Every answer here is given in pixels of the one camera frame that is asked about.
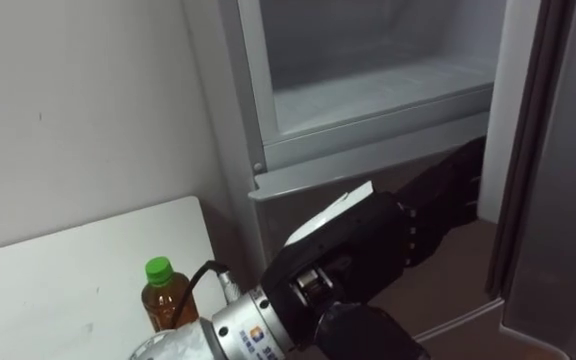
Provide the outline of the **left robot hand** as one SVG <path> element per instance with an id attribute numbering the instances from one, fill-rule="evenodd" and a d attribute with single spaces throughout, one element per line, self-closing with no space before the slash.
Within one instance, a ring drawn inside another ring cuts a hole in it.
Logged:
<path id="1" fill-rule="evenodd" d="M 260 285 L 291 340 L 329 359 L 419 360 L 428 352 L 369 302 L 475 220 L 486 139 L 457 148 L 396 192 L 369 192 L 285 246 Z"/>

